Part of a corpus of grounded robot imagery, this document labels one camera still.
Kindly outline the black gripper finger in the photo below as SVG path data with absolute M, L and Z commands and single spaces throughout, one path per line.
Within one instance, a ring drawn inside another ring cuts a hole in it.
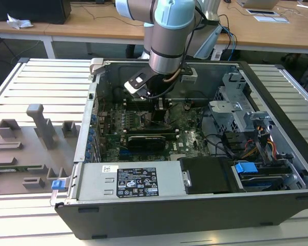
M 166 102 L 164 98 L 157 98 L 154 100 L 154 112 L 165 113 L 167 110 Z

